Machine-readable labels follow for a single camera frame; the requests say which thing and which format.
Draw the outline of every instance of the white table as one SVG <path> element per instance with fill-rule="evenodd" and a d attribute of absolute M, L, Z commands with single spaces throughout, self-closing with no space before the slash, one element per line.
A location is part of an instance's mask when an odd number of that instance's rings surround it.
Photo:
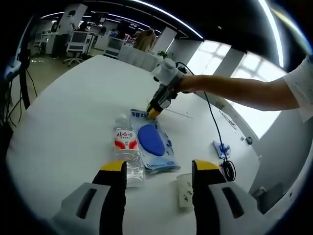
<path fill-rule="evenodd" d="M 40 217 L 53 216 L 66 196 L 91 182 L 110 159 L 115 117 L 131 108 L 145 109 L 157 88 L 147 71 L 98 55 L 44 90 L 16 128 L 7 153 L 13 180 L 28 206 Z M 144 188 L 126 190 L 126 235 L 196 232 L 193 211 L 178 208 L 176 177 L 191 172 L 193 159 L 219 161 L 212 145 L 218 134 L 208 104 L 197 95 L 179 94 L 170 110 L 161 113 L 159 122 L 181 169 L 148 176 Z M 213 113 L 224 143 L 232 148 L 235 182 L 248 191 L 259 167 L 257 156 L 240 140 L 241 131 L 214 107 Z"/>

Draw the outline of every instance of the human arm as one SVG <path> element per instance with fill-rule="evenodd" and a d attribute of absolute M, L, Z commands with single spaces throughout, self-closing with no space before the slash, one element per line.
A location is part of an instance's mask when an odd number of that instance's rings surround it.
<path fill-rule="evenodd" d="M 299 108 L 283 78 L 272 82 L 221 76 L 186 76 L 178 91 L 206 91 L 262 111 Z"/>

